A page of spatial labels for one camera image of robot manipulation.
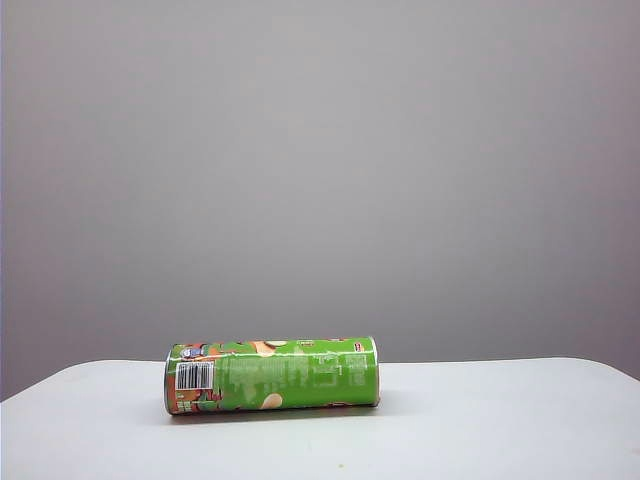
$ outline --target gray wall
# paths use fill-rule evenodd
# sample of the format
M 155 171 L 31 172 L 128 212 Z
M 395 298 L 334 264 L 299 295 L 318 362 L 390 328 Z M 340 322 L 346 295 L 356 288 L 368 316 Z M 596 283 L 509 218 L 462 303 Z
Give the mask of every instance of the gray wall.
M 640 2 L 4 1 L 4 395 L 170 343 L 640 375 Z

